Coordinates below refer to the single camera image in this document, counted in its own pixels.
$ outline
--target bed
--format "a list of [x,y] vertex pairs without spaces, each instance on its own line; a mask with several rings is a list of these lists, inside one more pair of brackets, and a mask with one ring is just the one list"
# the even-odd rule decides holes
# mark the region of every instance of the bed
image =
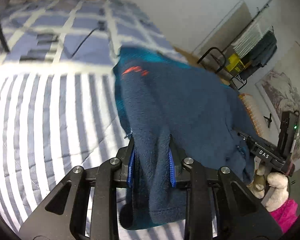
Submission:
[[[0,215],[18,233],[74,166],[99,166],[128,145],[111,71],[120,47],[143,46],[185,59],[130,2],[21,2],[2,11],[0,21],[11,51],[0,52]],[[91,191],[86,236],[92,196]],[[118,210],[124,203],[125,191],[118,190]],[[184,223],[137,231],[118,224],[119,236],[178,240],[183,239]]]

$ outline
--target silver screw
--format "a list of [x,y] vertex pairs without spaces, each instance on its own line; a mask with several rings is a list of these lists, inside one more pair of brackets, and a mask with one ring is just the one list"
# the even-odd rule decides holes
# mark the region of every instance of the silver screw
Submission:
[[228,174],[228,173],[230,173],[230,169],[228,167],[222,167],[221,172],[224,174]]
[[192,159],[192,158],[189,158],[189,157],[184,158],[183,161],[185,162],[185,164],[192,164],[192,163],[193,163],[193,159]]
[[72,171],[73,171],[74,173],[80,173],[80,172],[82,171],[82,167],[81,167],[81,166],[75,166],[75,167],[72,169]]
[[119,163],[119,159],[118,158],[112,158],[112,159],[110,159],[110,163],[112,165],[118,164]]

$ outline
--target red embroidered logo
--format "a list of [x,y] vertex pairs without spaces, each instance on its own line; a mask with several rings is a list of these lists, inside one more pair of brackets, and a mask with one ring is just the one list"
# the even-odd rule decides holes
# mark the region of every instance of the red embroidered logo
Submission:
[[134,72],[141,72],[141,76],[146,76],[146,75],[149,73],[149,71],[143,70],[140,66],[135,66],[135,67],[130,67],[130,68],[126,69],[126,70],[122,73],[122,75],[125,75],[125,74],[127,74],[127,73],[129,73],[129,72],[131,72],[131,71],[134,71]]

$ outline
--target navy blue garment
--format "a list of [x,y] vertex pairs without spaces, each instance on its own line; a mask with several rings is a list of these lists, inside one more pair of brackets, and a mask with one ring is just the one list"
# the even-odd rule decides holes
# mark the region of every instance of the navy blue garment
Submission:
[[185,218],[186,193],[172,188],[170,134],[202,165],[228,166],[242,181],[253,179],[254,161],[233,127],[256,137],[237,92],[204,69],[143,48],[122,47],[114,67],[121,125],[135,141],[133,188],[120,223],[141,229]]

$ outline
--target pink clothing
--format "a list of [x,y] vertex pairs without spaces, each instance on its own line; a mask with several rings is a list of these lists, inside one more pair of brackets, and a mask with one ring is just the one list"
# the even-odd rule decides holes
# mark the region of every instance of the pink clothing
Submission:
[[293,199],[288,199],[280,208],[270,212],[274,220],[279,224],[283,233],[297,220],[296,211],[298,204]]

